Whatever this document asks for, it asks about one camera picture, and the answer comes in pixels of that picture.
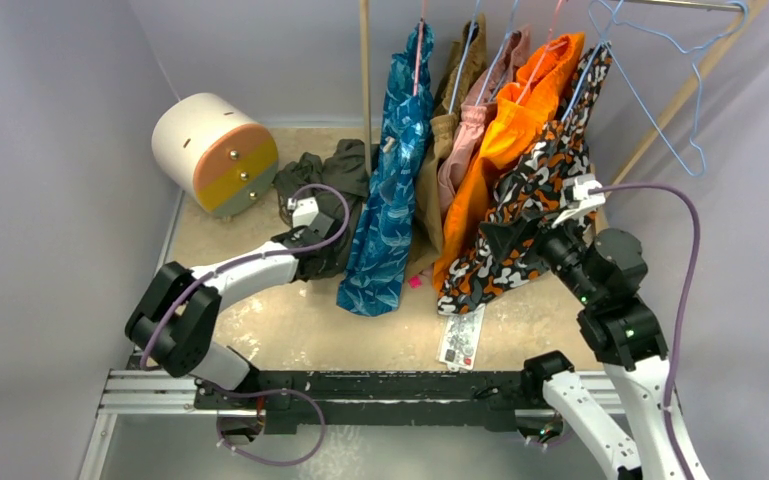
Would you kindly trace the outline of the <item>olive green shorts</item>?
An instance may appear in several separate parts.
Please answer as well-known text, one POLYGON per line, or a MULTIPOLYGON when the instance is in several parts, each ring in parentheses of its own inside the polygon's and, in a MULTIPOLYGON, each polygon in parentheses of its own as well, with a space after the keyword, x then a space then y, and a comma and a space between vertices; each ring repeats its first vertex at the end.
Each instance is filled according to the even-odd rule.
POLYGON ((341 139, 334 153, 323 159, 306 152, 299 160, 281 168, 275 175, 273 187, 279 201, 279 215, 291 224, 287 202, 313 197, 319 211, 334 220, 334 233, 345 216, 341 199, 349 207, 349 223, 344 234, 323 249, 307 254, 299 262, 298 278, 303 281, 335 277, 345 271, 352 241, 363 206, 369 196, 369 175, 366 172, 365 143, 359 139, 341 139))

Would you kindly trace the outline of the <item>light blue hanger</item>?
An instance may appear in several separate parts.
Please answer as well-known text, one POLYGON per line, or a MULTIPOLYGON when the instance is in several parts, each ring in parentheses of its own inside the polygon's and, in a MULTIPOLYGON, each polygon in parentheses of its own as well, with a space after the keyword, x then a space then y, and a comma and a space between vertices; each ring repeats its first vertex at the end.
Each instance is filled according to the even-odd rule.
POLYGON ((591 1, 600 45, 639 109, 640 138, 615 167, 631 178, 648 155, 665 157, 690 177, 709 170, 700 138, 706 81, 765 7, 763 1, 591 1))

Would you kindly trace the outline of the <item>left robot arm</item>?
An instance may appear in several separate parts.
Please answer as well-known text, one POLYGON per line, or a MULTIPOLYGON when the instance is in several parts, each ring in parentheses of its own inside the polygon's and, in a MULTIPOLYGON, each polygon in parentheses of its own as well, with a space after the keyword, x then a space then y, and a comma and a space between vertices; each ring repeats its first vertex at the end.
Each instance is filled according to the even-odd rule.
POLYGON ((335 243, 347 227, 347 220, 324 213, 303 214, 289 231, 225 262, 162 265, 125 326, 126 337, 141 351, 140 369, 156 365, 174 378, 207 382, 235 409, 252 405, 263 387, 260 372, 242 354, 215 341, 220 313, 297 280, 303 262, 335 243))

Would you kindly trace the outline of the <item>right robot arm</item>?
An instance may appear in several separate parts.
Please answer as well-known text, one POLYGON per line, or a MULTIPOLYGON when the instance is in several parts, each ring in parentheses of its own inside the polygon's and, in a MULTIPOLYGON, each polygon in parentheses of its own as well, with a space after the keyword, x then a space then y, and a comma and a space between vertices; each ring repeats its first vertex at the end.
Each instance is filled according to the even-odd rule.
POLYGON ((633 235, 601 231, 592 242, 558 215, 528 214, 479 227, 496 260, 530 241, 528 257, 541 260, 576 297, 580 333, 603 365, 630 426, 621 428, 593 398, 559 351, 525 361, 524 399, 549 405, 587 447, 608 479, 705 479, 675 393, 661 325, 638 294, 648 272, 633 235))

